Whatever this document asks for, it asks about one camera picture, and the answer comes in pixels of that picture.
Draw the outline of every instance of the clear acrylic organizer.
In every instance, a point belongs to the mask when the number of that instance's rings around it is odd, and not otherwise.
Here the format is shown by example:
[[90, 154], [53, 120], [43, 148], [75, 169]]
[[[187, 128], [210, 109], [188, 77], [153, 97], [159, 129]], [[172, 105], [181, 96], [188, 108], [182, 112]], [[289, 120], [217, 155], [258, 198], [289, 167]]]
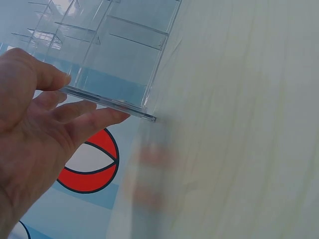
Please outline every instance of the clear acrylic organizer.
[[155, 121], [146, 102], [181, 0], [10, 0], [0, 54], [19, 47], [72, 76], [62, 91]]

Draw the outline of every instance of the hand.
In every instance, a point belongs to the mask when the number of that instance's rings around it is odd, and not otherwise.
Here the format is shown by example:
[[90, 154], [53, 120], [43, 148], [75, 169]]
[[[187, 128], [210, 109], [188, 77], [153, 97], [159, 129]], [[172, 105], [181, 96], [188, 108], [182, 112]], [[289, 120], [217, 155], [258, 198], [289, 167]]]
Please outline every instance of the hand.
[[[54, 183], [91, 135], [128, 118], [110, 108], [66, 100], [70, 77], [20, 49], [0, 57], [0, 238]], [[35, 90], [44, 91], [32, 99]]]

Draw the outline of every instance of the black outline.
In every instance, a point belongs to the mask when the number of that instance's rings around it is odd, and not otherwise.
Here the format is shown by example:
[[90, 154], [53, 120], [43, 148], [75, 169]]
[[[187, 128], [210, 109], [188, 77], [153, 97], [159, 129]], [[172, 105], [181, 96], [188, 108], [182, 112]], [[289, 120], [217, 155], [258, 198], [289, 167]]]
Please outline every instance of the black outline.
[[72, 191], [72, 192], [75, 192], [75, 193], [80, 193], [80, 194], [91, 194], [91, 193], [96, 193], [96, 192], [99, 192], [101, 191], [102, 189], [106, 188], [115, 178], [117, 172], [118, 172], [118, 169], [119, 169], [119, 166], [120, 166], [120, 153], [119, 153], [119, 148], [118, 148], [118, 145], [113, 137], [113, 135], [111, 134], [111, 132], [109, 132], [106, 128], [104, 129], [104, 131], [109, 135], [109, 137], [111, 138], [114, 146], [115, 146], [115, 152], [116, 152], [116, 155], [117, 155], [117, 159], [114, 158], [114, 156], [112, 156], [109, 152], [105, 151], [104, 149], [102, 149], [100, 146], [97, 146], [93, 143], [90, 143], [90, 142], [85, 142], [85, 144], [87, 145], [90, 145], [90, 146], [93, 146], [99, 150], [101, 150], [102, 152], [104, 152], [106, 155], [108, 155], [111, 159], [114, 160], [114, 163], [104, 167], [104, 168], [101, 168], [101, 169], [98, 169], [96, 171], [92, 171], [92, 172], [78, 172], [78, 171], [75, 171], [75, 170], [72, 170], [72, 169], [69, 169], [68, 167], [64, 167], [64, 169], [70, 171], [70, 172], [73, 172], [73, 173], [76, 173], [76, 174], [82, 174], [82, 175], [88, 175], [88, 174], [95, 174], [95, 173], [99, 173], [99, 172], [102, 172], [112, 166], [114, 166], [114, 164], [116, 165], [116, 168], [115, 168], [115, 172], [113, 174], [113, 176], [111, 177], [111, 179], [105, 184], [103, 185], [102, 187], [96, 189], [96, 190], [93, 190], [93, 191], [88, 191], [88, 192], [82, 192], [82, 191], [77, 191], [77, 190], [74, 190], [72, 188], [69, 188], [68, 186], [64, 185], [59, 179], [57, 179], [56, 181], [58, 181], [58, 183], [60, 183], [63, 187], [65, 187], [66, 189]]
[[31, 236], [30, 236], [30, 233], [28, 231], [28, 229], [26, 228], [26, 226], [23, 224], [23, 222], [19, 221], [19, 223], [22, 224], [22, 226], [24, 227], [25, 231], [26, 231], [26, 234], [28, 235], [28, 239], [31, 239]]

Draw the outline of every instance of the printed graphic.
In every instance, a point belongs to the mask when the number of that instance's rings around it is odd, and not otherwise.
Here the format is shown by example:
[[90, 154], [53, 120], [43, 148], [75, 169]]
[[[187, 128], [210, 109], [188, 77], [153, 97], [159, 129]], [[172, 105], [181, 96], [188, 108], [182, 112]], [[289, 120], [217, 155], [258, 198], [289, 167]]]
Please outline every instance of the printed graphic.
[[104, 129], [79, 147], [60, 173], [58, 182], [76, 193], [95, 193], [112, 182], [118, 168], [117, 144]]
[[14, 226], [8, 239], [31, 239], [31, 237], [25, 225], [22, 222], [18, 222]]

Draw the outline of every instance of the clear plastic edge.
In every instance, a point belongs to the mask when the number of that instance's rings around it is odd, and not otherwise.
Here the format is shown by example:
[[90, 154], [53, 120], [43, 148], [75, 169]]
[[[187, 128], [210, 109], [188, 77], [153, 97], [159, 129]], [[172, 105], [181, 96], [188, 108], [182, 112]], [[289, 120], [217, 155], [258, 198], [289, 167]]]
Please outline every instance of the clear plastic edge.
[[140, 117], [140, 118], [145, 119], [145, 120], [149, 120], [151, 122], [156, 121], [155, 116], [141, 112], [140, 110], [142, 108], [130, 106], [130, 105], [127, 105], [127, 104], [122, 103], [120, 101], [116, 101], [116, 100], [108, 99], [108, 98], [101, 97], [98, 95], [94, 95], [92, 93], [82, 91], [80, 89], [77, 89], [77, 88], [74, 88], [71, 86], [66, 86], [66, 87], [62, 88], [60, 91], [66, 93], [68, 95], [72, 95], [72, 96], [81, 98], [83, 100], [95, 102], [99, 105], [113, 108], [115, 110], [118, 110], [118, 111], [121, 111], [124, 113], [128, 113], [132, 116], [136, 116], [136, 117]]
[[166, 49], [166, 46], [167, 46], [167, 42], [169, 40], [169, 36], [170, 36], [170, 34], [171, 34], [172, 30], [173, 30], [174, 23], [176, 21], [178, 12], [180, 10], [180, 6], [182, 4], [182, 0], [175, 0], [175, 1], [178, 2], [178, 4], [176, 6], [175, 13], [173, 14], [172, 19], [171, 19], [171, 21], [169, 23], [169, 27], [167, 28], [167, 38], [165, 40], [165, 43], [163, 44], [163, 47], [162, 47], [162, 50], [161, 50], [161, 54], [159, 56], [158, 63], [156, 65], [156, 67], [154, 68], [154, 71], [152, 73], [152, 77], [151, 77], [151, 79], [148, 82], [148, 85], [146, 87], [146, 90], [145, 90], [145, 93], [144, 93], [144, 96], [143, 96], [143, 99], [142, 99], [142, 104], [141, 104], [143, 107], [145, 107], [147, 105], [148, 98], [150, 96], [151, 87], [152, 87], [152, 85], [153, 85], [153, 83], [155, 81], [157, 72], [158, 72], [159, 67], [160, 67], [161, 59], [163, 58], [163, 55], [164, 55], [164, 52], [165, 52], [165, 49]]

